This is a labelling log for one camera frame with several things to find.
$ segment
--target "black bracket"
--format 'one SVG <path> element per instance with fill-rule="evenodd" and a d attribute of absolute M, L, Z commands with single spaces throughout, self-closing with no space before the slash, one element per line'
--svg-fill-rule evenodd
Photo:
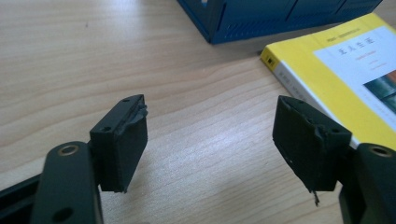
<path fill-rule="evenodd" d="M 375 144 L 349 146 L 352 133 L 311 105 L 279 96 L 276 147 L 309 192 L 333 191 L 345 223 L 396 223 L 396 152 Z"/>
<path fill-rule="evenodd" d="M 52 149 L 41 175 L 0 192 L 0 223 L 103 223 L 102 191 L 126 192 L 148 141 L 144 96 L 118 102 L 91 141 Z"/>

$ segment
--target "blue box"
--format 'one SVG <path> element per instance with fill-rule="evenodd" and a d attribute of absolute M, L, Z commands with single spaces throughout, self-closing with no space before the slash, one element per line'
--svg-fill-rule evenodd
<path fill-rule="evenodd" d="M 382 0 L 177 0 L 207 42 L 219 44 L 335 22 L 372 12 Z"/>

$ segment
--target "yellow book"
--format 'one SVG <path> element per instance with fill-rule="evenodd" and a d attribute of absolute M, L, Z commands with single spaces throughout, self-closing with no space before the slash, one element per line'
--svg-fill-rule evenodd
<path fill-rule="evenodd" d="M 396 150 L 396 31 L 374 13 L 265 47 L 262 61 L 295 98 Z"/>

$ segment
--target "wooden table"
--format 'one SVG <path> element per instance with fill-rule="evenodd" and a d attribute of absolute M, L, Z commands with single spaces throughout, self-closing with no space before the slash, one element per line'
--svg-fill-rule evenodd
<path fill-rule="evenodd" d="M 259 57 L 322 29 L 211 46 L 176 0 L 1 1 L 0 189 L 143 93 L 148 145 L 128 192 L 101 193 L 106 223 L 341 223 L 340 186 L 315 207 L 273 144 L 288 93 Z"/>

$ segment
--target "mounting hole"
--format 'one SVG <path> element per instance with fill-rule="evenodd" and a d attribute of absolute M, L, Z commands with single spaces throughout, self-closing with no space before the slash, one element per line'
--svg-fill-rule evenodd
<path fill-rule="evenodd" d="M 111 130 L 110 127 L 103 127 L 103 128 L 100 129 L 100 131 L 102 131 L 102 132 L 108 132 L 110 130 Z"/>
<path fill-rule="evenodd" d="M 60 156 L 70 156 L 78 151 L 78 146 L 76 145 L 69 145 L 62 147 L 61 149 L 58 150 L 58 154 Z"/>
<path fill-rule="evenodd" d="M 370 150 L 380 157 L 392 157 L 392 153 L 388 149 L 382 147 L 370 147 Z"/>
<path fill-rule="evenodd" d="M 73 209 L 70 207 L 63 208 L 53 214 L 52 221 L 53 222 L 64 222 L 69 219 L 73 215 Z"/>

